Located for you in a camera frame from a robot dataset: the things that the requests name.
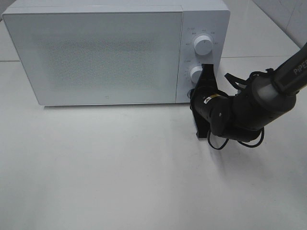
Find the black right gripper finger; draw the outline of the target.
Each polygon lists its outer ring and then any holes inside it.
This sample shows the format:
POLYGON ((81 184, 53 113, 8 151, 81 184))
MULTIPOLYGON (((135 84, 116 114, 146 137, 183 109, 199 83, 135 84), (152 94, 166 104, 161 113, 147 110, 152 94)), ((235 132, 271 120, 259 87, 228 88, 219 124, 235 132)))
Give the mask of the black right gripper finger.
POLYGON ((214 65, 202 64, 201 82, 215 82, 214 65))

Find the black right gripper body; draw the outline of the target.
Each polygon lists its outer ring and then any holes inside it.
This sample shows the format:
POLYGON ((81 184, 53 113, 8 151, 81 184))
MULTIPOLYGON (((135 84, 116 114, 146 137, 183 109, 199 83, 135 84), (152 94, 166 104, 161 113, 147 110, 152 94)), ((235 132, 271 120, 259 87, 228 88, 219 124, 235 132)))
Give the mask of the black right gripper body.
POLYGON ((215 80, 199 80, 190 99, 197 138, 207 138, 208 132, 221 135, 228 120, 228 97, 218 90, 215 80))

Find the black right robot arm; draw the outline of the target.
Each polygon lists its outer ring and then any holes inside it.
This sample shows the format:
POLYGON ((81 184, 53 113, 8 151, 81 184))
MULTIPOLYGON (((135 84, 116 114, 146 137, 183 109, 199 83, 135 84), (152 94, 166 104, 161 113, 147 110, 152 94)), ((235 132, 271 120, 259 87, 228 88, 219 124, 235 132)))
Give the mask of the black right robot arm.
POLYGON ((247 80, 225 74, 238 90, 227 95, 217 87, 212 64, 203 64, 202 72, 190 93, 190 108, 198 138, 211 134, 247 145, 264 137, 264 127, 292 110, 296 95, 307 85, 307 47, 277 69, 252 72, 247 80))

